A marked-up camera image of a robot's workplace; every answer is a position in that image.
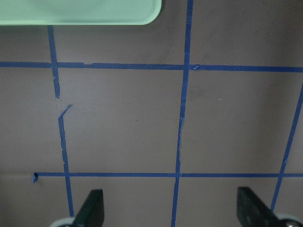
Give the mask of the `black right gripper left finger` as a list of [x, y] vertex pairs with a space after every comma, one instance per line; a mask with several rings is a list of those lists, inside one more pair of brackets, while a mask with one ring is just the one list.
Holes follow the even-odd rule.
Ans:
[[104, 223], [103, 190], [91, 190], [76, 215], [73, 227], [102, 227]]

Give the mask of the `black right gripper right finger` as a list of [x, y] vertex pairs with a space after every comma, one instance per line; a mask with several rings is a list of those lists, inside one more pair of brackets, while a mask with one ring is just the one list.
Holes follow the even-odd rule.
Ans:
[[278, 217], [249, 187], [237, 189], [237, 218], [242, 227], [275, 227]]

